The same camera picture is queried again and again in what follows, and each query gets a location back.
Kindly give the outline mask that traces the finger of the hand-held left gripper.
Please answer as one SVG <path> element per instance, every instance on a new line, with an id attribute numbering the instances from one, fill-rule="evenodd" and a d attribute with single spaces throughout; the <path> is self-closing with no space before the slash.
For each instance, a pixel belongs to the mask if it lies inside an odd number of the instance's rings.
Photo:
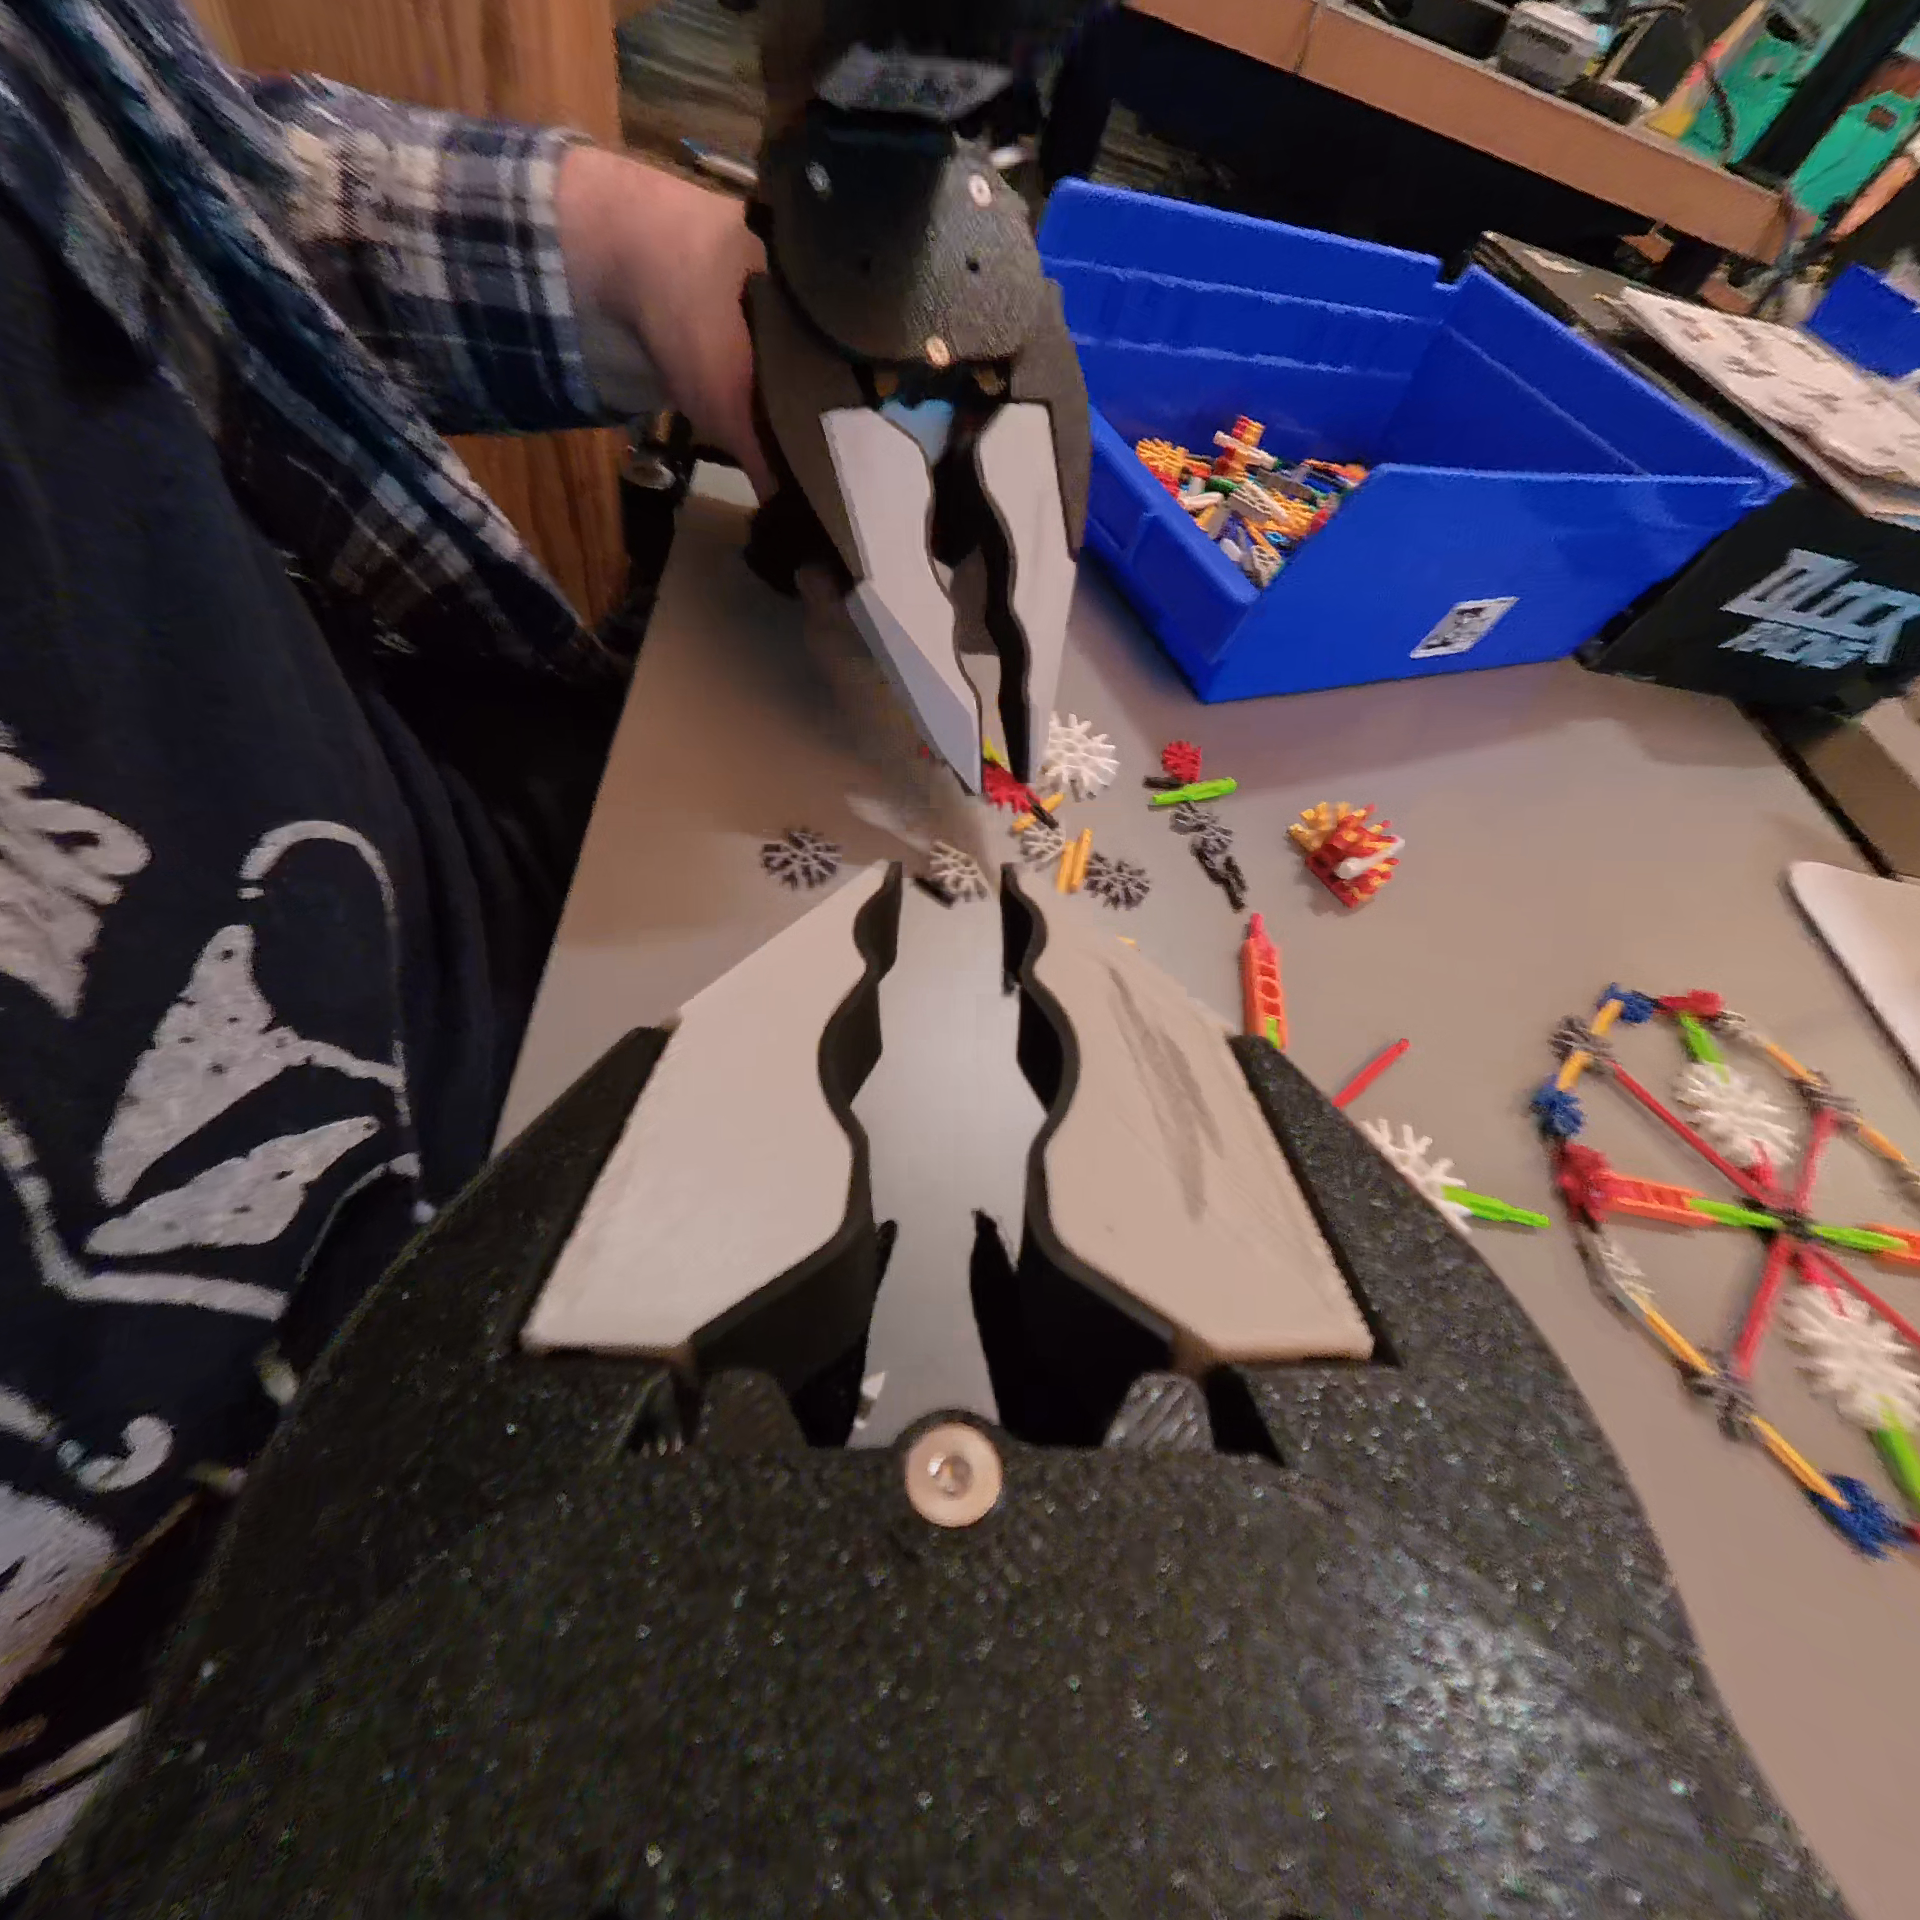
<path id="1" fill-rule="evenodd" d="M 1074 589 L 1049 409 L 1028 400 L 999 406 L 977 436 L 973 470 L 1004 749 L 1017 777 L 1035 777 L 1046 753 Z"/>
<path id="2" fill-rule="evenodd" d="M 956 644 L 956 611 L 927 549 L 932 469 L 887 413 L 823 413 L 831 479 L 853 535 L 850 616 L 923 743 L 980 793 L 980 704 Z"/>

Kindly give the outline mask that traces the curved wooden desk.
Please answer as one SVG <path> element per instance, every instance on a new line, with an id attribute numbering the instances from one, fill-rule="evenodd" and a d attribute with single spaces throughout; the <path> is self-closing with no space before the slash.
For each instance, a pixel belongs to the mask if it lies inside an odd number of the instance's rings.
<path id="1" fill-rule="evenodd" d="M 1132 11 L 1251 56 L 1348 103 L 1628 208 L 1708 248 L 1777 259 L 1791 232 L 1785 191 L 1739 177 L 1673 139 L 1610 119 L 1467 59 L 1363 6 L 1322 1 L 1137 1 Z"/>

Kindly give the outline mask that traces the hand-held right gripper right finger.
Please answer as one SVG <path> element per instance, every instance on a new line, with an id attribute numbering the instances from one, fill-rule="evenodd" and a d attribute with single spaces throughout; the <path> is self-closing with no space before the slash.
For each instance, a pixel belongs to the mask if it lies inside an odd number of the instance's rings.
<path id="1" fill-rule="evenodd" d="M 1039 1104 L 1017 1245 L 972 1301 L 999 1427 L 1043 1449 L 1278 1453 L 1254 1374 L 1370 1363 L 1342 1271 L 1222 1015 L 1012 869 L 1014 1056 Z"/>

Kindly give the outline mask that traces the printed instruction sheet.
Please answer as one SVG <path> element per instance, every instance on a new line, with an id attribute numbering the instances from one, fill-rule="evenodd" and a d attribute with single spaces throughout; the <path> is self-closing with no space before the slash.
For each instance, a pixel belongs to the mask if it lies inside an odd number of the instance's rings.
<path id="1" fill-rule="evenodd" d="M 1873 374 L 1802 328 L 1628 285 L 1620 319 L 1802 459 L 1862 516 L 1918 526 L 1915 376 Z"/>

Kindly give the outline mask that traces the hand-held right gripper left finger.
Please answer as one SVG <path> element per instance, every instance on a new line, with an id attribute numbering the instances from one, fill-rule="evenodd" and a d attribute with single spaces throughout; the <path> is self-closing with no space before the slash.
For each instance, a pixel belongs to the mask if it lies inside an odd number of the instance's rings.
<path id="1" fill-rule="evenodd" d="M 529 1353 L 774 1380 L 813 1447 L 853 1433 L 891 1240 L 858 1093 L 905 875 L 854 871 L 644 1031 L 654 1057 L 533 1308 Z"/>

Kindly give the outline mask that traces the red yellow connector cluster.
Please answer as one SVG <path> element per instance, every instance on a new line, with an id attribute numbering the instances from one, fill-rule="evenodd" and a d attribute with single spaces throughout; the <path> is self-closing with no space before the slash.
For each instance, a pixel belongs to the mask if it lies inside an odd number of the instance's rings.
<path id="1" fill-rule="evenodd" d="M 1334 901 L 1367 904 L 1401 864 L 1403 836 L 1371 804 L 1342 799 L 1305 806 L 1286 828 L 1286 838 Z"/>

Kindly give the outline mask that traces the heap of mixed toy pieces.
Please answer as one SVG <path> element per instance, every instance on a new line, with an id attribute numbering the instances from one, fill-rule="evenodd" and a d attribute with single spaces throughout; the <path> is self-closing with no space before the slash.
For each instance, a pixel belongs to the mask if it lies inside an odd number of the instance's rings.
<path id="1" fill-rule="evenodd" d="M 1367 463 L 1286 462 L 1265 443 L 1265 423 L 1252 415 L 1236 415 L 1199 447 L 1146 436 L 1134 454 L 1188 526 L 1257 589 L 1278 580 L 1371 473 Z"/>

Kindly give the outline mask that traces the colourful toy wheel model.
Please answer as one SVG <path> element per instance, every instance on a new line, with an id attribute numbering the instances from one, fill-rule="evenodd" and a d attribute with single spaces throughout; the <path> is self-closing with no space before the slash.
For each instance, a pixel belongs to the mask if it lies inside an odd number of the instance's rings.
<path id="1" fill-rule="evenodd" d="M 1761 1453 L 1822 1524 L 1869 1560 L 1915 1558 L 1915 1312 L 1867 1268 L 1915 1277 L 1915 1230 L 1817 1212 L 1833 1151 L 1854 1144 L 1915 1203 L 1915 1159 L 1715 992 L 1618 983 L 1553 1031 L 1553 1067 L 1526 1096 L 1558 1209 L 1598 1296 L 1671 1367 L 1731 1441 Z M 1589 1096 L 1618 1093 L 1725 1196 L 1620 1168 L 1593 1141 Z M 1737 1235 L 1758 1268 L 1716 1337 L 1662 1304 L 1622 1227 Z M 1817 1464 L 1761 1404 L 1761 1365 L 1785 1345 L 1802 1383 L 1878 1464 Z"/>

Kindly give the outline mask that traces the small blue storage bin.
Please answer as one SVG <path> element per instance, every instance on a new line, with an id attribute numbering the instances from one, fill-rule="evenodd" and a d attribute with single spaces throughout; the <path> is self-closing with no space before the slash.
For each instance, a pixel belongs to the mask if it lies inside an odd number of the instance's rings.
<path id="1" fill-rule="evenodd" d="M 1918 297 L 1905 284 L 1847 265 L 1812 305 L 1803 331 L 1876 376 L 1918 371 Z"/>

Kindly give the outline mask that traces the blue plastic bin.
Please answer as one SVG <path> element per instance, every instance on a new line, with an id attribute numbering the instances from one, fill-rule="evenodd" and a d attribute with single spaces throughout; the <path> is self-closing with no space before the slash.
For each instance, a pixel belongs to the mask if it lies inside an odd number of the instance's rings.
<path id="1" fill-rule="evenodd" d="M 1202 704 L 1571 655 L 1791 484 L 1476 270 L 1085 181 L 1039 253 L 1087 384 L 1087 543 Z M 1286 462 L 1371 465 L 1265 589 L 1134 454 L 1236 415 Z M 1478 646 L 1407 659 L 1505 595 Z"/>

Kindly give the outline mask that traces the person's left hand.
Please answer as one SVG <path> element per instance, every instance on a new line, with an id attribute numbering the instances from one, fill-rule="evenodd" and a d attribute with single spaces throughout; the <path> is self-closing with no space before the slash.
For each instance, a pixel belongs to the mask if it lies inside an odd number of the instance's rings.
<path id="1" fill-rule="evenodd" d="M 739 201 L 627 153 L 574 147 L 559 161 L 559 252 L 583 361 L 610 415 L 682 413 L 726 452 L 757 500 L 774 491 L 755 423 L 746 310 L 764 267 Z"/>

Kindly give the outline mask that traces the black printed cardboard box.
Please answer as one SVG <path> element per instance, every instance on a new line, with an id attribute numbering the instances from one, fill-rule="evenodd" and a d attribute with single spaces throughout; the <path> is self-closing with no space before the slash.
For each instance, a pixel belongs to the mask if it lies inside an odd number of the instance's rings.
<path id="1" fill-rule="evenodd" d="M 1849 717 L 1915 688 L 1918 532 L 1790 487 L 1578 646 L 1591 672 Z"/>

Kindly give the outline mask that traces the half-built spoke toy model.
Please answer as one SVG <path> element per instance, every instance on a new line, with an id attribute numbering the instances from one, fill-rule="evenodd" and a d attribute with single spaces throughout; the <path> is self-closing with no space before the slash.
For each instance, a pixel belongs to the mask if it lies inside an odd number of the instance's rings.
<path id="1" fill-rule="evenodd" d="M 1289 1038 L 1286 1003 L 1279 972 L 1279 949 L 1262 913 L 1251 913 L 1238 941 L 1241 1032 L 1283 1052 Z M 1405 1125 L 1358 1119 L 1358 1131 L 1429 1209 L 1439 1213 L 1454 1231 L 1471 1235 L 1474 1225 L 1497 1225 L 1518 1231 L 1546 1231 L 1546 1212 L 1508 1204 L 1474 1190 L 1454 1177 L 1454 1161 L 1433 1151 L 1433 1141 Z"/>

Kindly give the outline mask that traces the dark printed t-shirt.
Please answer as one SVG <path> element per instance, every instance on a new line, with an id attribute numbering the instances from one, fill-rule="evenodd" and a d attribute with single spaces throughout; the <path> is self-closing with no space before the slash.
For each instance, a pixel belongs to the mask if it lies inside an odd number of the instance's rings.
<path id="1" fill-rule="evenodd" d="M 625 684 L 365 639 L 14 208 L 3 294 L 12 1916 L 492 1147 Z"/>

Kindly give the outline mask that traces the white flat stand base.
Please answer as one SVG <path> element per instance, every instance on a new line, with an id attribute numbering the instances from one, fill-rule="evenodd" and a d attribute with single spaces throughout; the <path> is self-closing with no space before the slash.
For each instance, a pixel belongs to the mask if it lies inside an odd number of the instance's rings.
<path id="1" fill-rule="evenodd" d="M 1797 860 L 1785 888 L 1918 1077 L 1918 881 Z"/>

